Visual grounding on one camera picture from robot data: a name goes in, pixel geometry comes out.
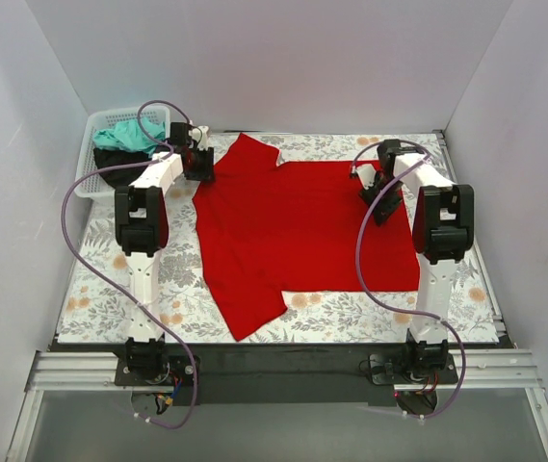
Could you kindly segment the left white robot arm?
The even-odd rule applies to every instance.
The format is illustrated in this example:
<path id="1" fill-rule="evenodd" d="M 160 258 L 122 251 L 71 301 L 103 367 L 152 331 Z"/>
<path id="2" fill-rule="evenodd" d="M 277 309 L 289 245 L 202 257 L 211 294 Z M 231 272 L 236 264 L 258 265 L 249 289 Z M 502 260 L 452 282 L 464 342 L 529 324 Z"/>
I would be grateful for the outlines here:
<path id="1" fill-rule="evenodd" d="M 155 154 L 155 165 L 115 192 L 116 241 L 127 263 L 129 293 L 138 301 L 125 343 L 126 370 L 151 385 L 165 382 L 170 375 L 159 326 L 158 275 L 170 236 L 165 195 L 181 176 L 205 182 L 215 179 L 209 132 L 207 126 L 173 122 L 169 138 L 173 151 Z"/>

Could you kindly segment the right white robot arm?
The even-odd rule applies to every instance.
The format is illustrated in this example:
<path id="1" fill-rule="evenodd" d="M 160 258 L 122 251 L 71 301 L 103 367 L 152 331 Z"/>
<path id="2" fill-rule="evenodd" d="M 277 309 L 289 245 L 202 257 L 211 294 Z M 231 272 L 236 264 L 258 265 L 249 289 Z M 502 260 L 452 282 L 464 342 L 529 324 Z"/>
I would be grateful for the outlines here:
<path id="1" fill-rule="evenodd" d="M 458 335 L 448 321 L 454 277 L 474 244 L 475 196 L 471 186 L 457 184 L 429 163 L 431 153 L 414 141 L 387 139 L 373 143 L 378 167 L 352 161 L 351 175 L 368 210 L 365 220 L 382 226 L 402 206 L 402 188 L 415 196 L 411 230 L 420 276 L 416 305 L 406 340 L 391 354 L 368 360 L 376 384 L 412 384 L 425 392 L 438 383 L 458 383 L 449 340 Z"/>

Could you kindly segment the red t shirt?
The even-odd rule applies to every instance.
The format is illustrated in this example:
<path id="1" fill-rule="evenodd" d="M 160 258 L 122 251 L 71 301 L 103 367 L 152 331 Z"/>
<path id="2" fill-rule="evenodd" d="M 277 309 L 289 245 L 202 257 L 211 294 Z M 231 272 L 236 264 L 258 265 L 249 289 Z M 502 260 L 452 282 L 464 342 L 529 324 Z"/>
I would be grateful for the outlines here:
<path id="1" fill-rule="evenodd" d="M 349 163 L 278 153 L 239 135 L 193 198 L 204 281 L 235 340 L 281 317 L 285 292 L 417 291 L 404 206 L 377 226 Z"/>

